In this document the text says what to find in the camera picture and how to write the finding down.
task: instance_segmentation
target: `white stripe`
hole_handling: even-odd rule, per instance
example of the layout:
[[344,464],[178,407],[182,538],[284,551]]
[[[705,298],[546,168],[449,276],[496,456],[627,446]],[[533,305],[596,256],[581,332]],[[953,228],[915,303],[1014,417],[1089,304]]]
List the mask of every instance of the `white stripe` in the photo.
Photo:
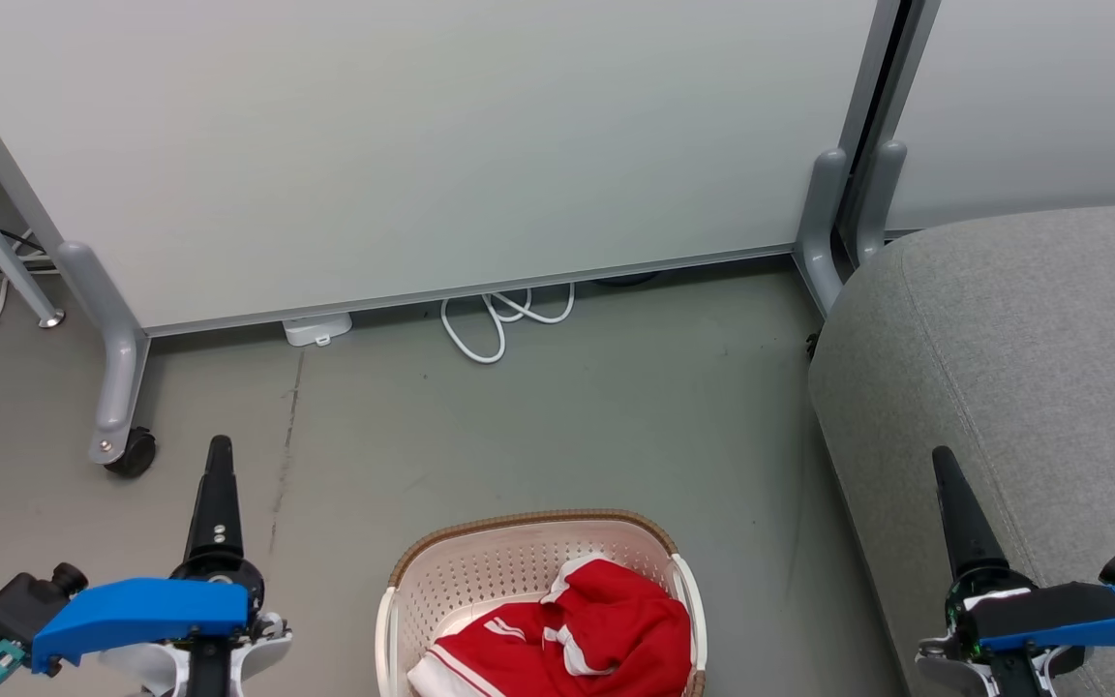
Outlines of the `white stripe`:
[[420,697],[484,697],[484,693],[428,654],[420,658],[414,669],[407,671],[407,683],[411,684]]
[[514,627],[508,627],[507,623],[501,622],[498,619],[494,618],[491,621],[484,622],[484,629],[489,630],[493,635],[501,636],[513,636],[515,639],[522,639],[526,641],[526,636],[523,636],[522,629],[514,629]]
[[609,561],[611,564],[615,563],[615,561],[611,561],[610,559],[608,559],[608,556],[601,554],[600,552],[597,552],[597,554],[580,556],[580,559],[576,560],[566,561],[565,564],[561,565],[561,570],[559,570],[558,572],[558,581],[554,581],[553,588],[550,588],[549,596],[542,598],[540,600],[540,603],[542,606],[547,603],[556,603],[558,598],[561,598],[561,594],[563,592],[570,591],[570,583],[566,583],[566,577],[569,577],[572,573],[575,573],[579,569],[583,569],[583,567],[597,560]]
[[460,678],[478,687],[482,693],[487,694],[487,697],[505,697],[505,694],[502,694],[501,689],[493,687],[493,684],[491,684],[489,680],[482,678],[477,671],[471,670],[469,667],[465,666],[464,662],[458,660],[458,658],[453,657],[450,651],[446,651],[442,645],[434,643],[433,649],[429,649],[429,652],[440,657],[442,660],[445,661],[447,666],[450,666],[450,668],[458,674]]
[[617,670],[614,667],[602,671],[592,670],[592,666],[588,665],[588,658],[583,657],[583,649],[580,649],[579,643],[575,643],[575,637],[571,635],[570,627],[562,626],[559,630],[545,627],[545,639],[562,645],[562,661],[566,664],[566,672],[570,675],[610,675]]

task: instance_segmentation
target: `laundry basket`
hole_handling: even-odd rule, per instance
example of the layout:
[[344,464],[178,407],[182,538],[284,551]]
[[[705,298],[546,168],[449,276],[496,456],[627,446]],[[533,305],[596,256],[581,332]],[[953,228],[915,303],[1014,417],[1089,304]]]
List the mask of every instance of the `laundry basket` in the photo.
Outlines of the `laundry basket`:
[[411,697],[407,671],[439,636],[484,612],[545,597],[566,561],[599,552],[651,579],[691,617],[691,678],[685,697],[704,694],[708,630],[700,591],[673,541],[629,511],[550,511],[448,526],[416,542],[390,574],[377,611],[377,685],[381,697]]

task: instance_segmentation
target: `gray sofa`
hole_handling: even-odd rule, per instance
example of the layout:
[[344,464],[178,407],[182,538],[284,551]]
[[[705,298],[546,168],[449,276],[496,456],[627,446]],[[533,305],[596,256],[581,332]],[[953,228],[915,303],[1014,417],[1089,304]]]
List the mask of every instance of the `gray sofa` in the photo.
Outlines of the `gray sofa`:
[[[811,397],[914,696],[950,583],[930,453],[948,445],[1015,569],[1096,581],[1115,554],[1115,207],[908,235],[828,314]],[[1115,696],[1115,651],[1058,680]]]

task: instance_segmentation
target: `white board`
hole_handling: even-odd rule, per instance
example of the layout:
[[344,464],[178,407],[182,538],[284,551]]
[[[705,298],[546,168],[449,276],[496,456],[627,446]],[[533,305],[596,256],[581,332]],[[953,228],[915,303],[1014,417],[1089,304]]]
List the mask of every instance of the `white board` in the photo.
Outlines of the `white board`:
[[0,0],[0,137],[144,327],[792,243],[872,0]]
[[942,0],[890,230],[1115,204],[1115,3]]

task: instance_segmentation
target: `concrete floor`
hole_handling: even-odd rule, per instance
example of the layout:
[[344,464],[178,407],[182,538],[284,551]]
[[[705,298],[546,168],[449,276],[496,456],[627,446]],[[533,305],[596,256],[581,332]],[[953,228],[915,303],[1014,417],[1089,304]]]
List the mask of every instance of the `concrete floor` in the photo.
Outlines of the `concrete floor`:
[[[12,215],[0,202],[1,224]],[[58,561],[95,583],[166,575],[224,433],[248,556],[297,630],[251,694],[372,696],[377,603],[408,544],[563,507],[669,531],[704,594],[709,694],[902,694],[806,403],[818,316],[786,260],[581,288],[561,326],[508,327],[493,367],[456,351],[434,304],[357,317],[327,348],[292,348],[279,326],[158,340],[136,422],[159,452],[138,481],[85,459],[101,346],[62,282],[42,283],[61,327],[36,329],[13,292],[0,320],[0,587]],[[477,304],[456,326],[488,351]],[[132,687],[89,661],[0,694]]]

